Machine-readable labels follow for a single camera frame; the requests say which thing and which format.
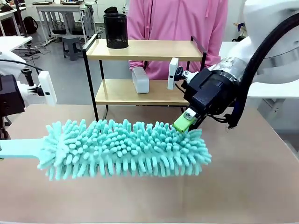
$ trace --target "teal microfiber duster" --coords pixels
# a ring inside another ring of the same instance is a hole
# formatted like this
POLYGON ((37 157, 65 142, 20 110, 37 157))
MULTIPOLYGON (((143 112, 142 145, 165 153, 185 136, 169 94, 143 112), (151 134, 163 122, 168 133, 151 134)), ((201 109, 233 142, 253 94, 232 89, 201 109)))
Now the teal microfiber duster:
POLYGON ((111 175, 198 175, 212 156, 201 130, 180 133, 168 123, 124 120, 94 121, 86 126, 68 120, 46 126, 49 135, 36 140, 2 140, 0 157, 37 157, 50 180, 111 175))

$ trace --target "stool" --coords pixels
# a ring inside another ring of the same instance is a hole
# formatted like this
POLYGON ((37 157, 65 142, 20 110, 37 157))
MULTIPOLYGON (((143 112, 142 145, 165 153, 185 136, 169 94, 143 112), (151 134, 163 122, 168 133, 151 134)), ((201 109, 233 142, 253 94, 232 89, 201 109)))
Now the stool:
POLYGON ((71 61, 75 61, 78 56, 83 55, 82 46, 78 37, 63 36, 62 46, 64 49, 64 58, 66 58, 65 56, 69 56, 71 61))

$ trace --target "pink sweatshirt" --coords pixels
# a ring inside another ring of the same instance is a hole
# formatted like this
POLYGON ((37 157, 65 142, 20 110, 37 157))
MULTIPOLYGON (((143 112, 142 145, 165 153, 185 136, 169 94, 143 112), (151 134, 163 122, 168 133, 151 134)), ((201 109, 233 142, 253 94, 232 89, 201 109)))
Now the pink sweatshirt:
MULTIPOLYGON (((219 50, 227 20, 228 0, 130 0, 128 38, 134 40, 190 40, 195 36, 207 50, 206 67, 220 61, 219 50), (153 3, 150 25, 150 11, 153 3)), ((130 69, 143 66, 130 61, 130 69)), ((180 62, 186 69, 187 62, 180 62)), ((191 62, 190 71, 200 63, 191 62)), ((148 62, 150 79, 167 79, 169 62, 148 62)))

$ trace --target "black mesh cup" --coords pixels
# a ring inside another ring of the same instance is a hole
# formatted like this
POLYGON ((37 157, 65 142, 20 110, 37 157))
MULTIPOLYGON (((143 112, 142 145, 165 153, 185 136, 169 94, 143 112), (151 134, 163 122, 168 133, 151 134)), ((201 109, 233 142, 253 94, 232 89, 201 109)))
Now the black mesh cup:
POLYGON ((129 46, 126 15, 118 13, 105 14, 104 24, 108 48, 122 49, 129 46))

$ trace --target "black bag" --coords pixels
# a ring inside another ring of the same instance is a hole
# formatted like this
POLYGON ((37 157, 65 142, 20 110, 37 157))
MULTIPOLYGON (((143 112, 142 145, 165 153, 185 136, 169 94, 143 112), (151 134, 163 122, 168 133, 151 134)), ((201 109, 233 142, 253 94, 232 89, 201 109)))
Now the black bag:
POLYGON ((38 28, 38 24, 31 16, 27 16, 24 19, 24 25, 27 31, 27 34, 34 34, 38 28))

